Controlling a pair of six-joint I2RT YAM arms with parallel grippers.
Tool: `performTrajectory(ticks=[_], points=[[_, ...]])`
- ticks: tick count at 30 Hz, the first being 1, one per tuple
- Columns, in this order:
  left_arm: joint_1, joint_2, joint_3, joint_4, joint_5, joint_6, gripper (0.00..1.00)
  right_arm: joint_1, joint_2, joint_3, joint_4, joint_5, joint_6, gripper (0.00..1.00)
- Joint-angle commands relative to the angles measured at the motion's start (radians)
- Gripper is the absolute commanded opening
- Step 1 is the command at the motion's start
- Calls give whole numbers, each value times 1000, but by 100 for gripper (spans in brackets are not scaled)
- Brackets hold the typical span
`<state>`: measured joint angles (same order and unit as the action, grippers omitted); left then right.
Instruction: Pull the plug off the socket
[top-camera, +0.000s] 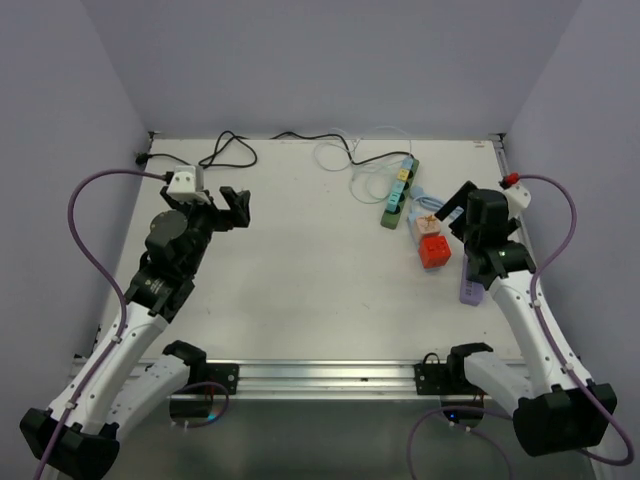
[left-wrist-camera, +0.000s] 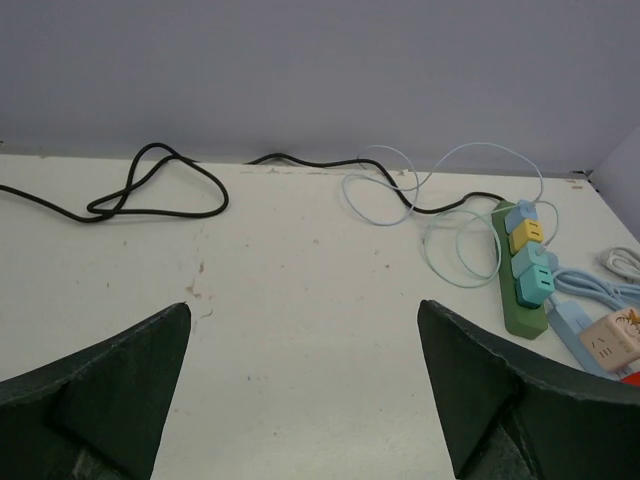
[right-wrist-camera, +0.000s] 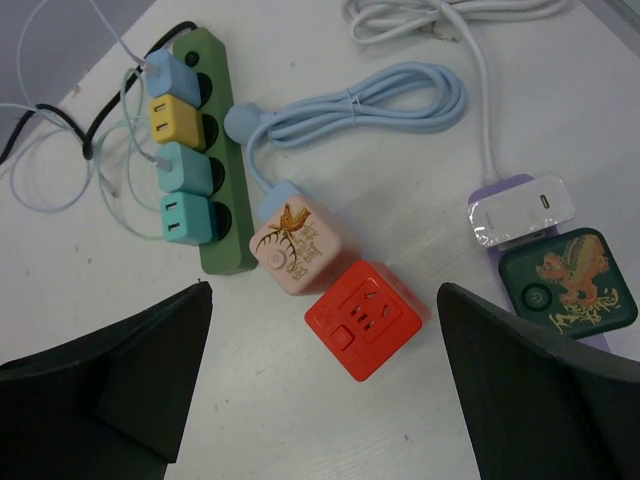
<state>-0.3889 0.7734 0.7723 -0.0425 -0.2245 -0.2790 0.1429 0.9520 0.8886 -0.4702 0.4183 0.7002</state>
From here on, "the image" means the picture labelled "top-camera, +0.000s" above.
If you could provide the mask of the pink cube socket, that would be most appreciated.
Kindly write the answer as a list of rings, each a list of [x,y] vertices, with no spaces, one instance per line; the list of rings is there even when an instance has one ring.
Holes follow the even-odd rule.
[[[407,222],[411,237],[416,242],[441,233],[440,222],[434,215],[411,213]]]

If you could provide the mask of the red cube socket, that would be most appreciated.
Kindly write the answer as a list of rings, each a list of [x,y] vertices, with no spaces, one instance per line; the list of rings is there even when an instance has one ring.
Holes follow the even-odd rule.
[[[431,236],[420,240],[418,254],[425,270],[445,266],[451,258],[451,249],[445,236]]]

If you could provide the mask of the green power strip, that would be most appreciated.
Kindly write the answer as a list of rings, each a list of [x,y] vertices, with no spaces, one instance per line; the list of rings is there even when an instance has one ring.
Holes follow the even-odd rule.
[[[390,230],[397,228],[419,166],[420,162],[412,155],[407,156],[401,162],[381,216],[380,225],[383,228]]]

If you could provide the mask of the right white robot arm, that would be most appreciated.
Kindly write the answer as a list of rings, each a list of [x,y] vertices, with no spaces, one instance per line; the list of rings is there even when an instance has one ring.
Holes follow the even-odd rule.
[[[520,348],[528,373],[507,366],[486,344],[451,349],[445,379],[451,389],[474,386],[509,415],[516,437],[530,456],[597,446],[611,423],[617,397],[598,384],[581,364],[559,329],[538,285],[538,269],[527,247],[512,240],[520,226],[509,197],[517,185],[498,190],[465,182],[436,216],[446,219],[466,256],[466,277],[479,283],[499,306]]]

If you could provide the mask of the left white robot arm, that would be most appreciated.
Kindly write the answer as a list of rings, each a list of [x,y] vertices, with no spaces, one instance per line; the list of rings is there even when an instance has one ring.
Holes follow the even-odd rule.
[[[208,191],[173,199],[150,224],[139,269],[121,295],[121,311],[109,334],[76,377],[45,409],[29,409],[20,430],[32,453],[72,479],[101,479],[126,435],[173,393],[228,388],[211,377],[203,350],[183,341],[167,345],[135,381],[142,355],[174,320],[193,292],[195,276],[216,232],[250,224],[250,192],[220,190],[218,209]]]

